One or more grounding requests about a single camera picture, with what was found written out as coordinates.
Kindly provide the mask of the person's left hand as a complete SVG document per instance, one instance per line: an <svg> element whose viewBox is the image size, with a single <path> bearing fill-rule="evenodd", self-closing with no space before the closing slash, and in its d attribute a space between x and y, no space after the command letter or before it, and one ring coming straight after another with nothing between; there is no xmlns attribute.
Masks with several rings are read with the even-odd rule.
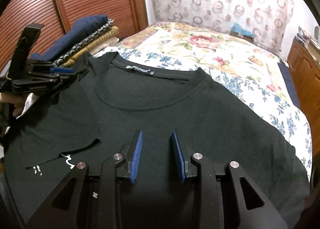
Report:
<svg viewBox="0 0 320 229"><path fill-rule="evenodd" d="M22 114L24 105L29 94L14 95L10 93L1 93L1 103L9 103L14 105L12 113L13 117L18 117Z"/></svg>

